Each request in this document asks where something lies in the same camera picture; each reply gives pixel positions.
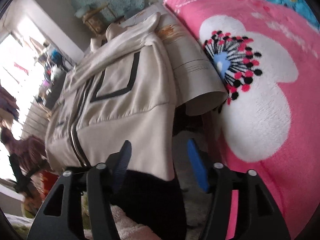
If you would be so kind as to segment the beige zip jacket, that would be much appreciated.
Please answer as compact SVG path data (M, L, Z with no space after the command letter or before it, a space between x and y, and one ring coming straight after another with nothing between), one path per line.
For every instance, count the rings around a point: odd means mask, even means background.
M176 88L156 12L137 25L108 27L107 43L66 76L45 145L55 172L104 162L131 142L128 168L174 178L171 142Z

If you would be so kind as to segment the grey checked bed sheet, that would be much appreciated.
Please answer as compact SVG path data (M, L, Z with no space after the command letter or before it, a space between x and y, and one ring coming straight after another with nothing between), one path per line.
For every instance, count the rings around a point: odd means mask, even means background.
M201 115L227 99L226 89L208 57L186 27L172 12L155 3L120 24L130 27L154 13L161 17L156 33L167 51L176 81L177 105L185 104L186 114Z

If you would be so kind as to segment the pink floral blanket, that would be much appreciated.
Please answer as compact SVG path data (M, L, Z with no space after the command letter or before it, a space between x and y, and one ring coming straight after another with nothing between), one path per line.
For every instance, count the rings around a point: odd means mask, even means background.
M265 0L164 0L227 90L213 142L232 170L254 169L291 238L319 206L319 32Z

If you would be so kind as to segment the teal plastic basin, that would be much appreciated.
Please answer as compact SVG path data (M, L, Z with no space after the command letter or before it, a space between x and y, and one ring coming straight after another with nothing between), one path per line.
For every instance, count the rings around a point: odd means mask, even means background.
M85 5L85 6L83 6L83 7L81 7L80 9L78 9L76 12L75 12L75 14L74 14L74 16L76 17L76 18L83 18L83 16L85 15L85 14L87 14L89 11L90 11L90 6L89 5Z

